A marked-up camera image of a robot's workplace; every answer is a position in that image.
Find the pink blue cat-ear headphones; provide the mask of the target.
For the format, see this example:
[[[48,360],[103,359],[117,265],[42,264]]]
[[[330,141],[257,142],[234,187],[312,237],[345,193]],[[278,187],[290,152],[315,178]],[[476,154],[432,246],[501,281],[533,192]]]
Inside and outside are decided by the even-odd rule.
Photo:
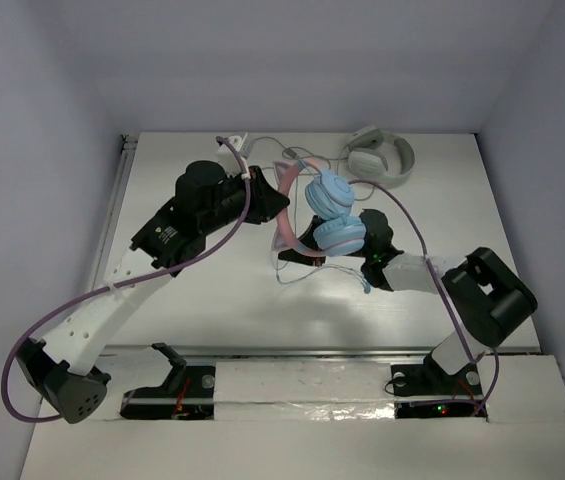
[[[355,195],[349,183],[329,169],[323,169],[313,159],[298,160],[294,163],[275,161],[273,163],[277,190],[288,194],[295,180],[307,169],[312,176],[305,187],[306,201],[314,212],[323,220],[341,219],[345,221],[351,215]],[[277,215],[276,230],[271,250],[277,252],[277,235],[280,234],[286,244],[298,250],[299,238],[291,227],[287,208]]]

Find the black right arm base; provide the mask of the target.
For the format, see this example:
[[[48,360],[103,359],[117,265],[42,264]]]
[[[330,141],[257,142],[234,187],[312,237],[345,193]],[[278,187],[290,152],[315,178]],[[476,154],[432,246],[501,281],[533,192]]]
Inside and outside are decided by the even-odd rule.
[[[446,373],[431,355],[420,363],[392,364],[384,392],[394,399],[399,420],[488,417],[475,363],[454,374]]]

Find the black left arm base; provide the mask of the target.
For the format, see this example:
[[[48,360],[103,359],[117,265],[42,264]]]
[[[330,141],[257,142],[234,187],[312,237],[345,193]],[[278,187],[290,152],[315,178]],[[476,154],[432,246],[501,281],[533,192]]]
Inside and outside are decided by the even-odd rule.
[[[123,395],[120,416],[126,420],[213,420],[216,366],[189,365],[165,343],[154,343],[169,363],[160,384],[141,385]]]

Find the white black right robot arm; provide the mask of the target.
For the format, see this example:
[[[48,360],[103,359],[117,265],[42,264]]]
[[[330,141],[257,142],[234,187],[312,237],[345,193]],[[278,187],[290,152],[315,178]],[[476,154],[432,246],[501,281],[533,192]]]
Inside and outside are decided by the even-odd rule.
[[[464,257],[432,257],[406,253],[392,240],[386,215],[375,209],[344,220],[314,217],[301,236],[282,211],[272,249],[297,254],[299,263],[359,257],[364,260],[362,275],[373,288],[439,295],[454,331],[427,356],[423,378],[432,391],[445,393],[459,382],[461,369],[498,348],[537,310],[537,299],[489,248],[479,247]]]

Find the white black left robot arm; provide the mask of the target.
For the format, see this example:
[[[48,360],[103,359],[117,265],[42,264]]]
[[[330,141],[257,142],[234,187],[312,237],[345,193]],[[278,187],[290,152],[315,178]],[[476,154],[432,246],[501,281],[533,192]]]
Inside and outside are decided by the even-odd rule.
[[[88,418],[105,399],[111,379],[96,361],[139,307],[225,245],[220,240],[209,247],[209,235],[225,226],[237,230],[244,223],[267,223],[289,204],[257,166],[229,175],[212,161],[188,165],[174,196],[132,237],[107,281],[63,308],[66,319],[41,339],[22,340],[15,358],[29,384],[58,418],[69,424]]]

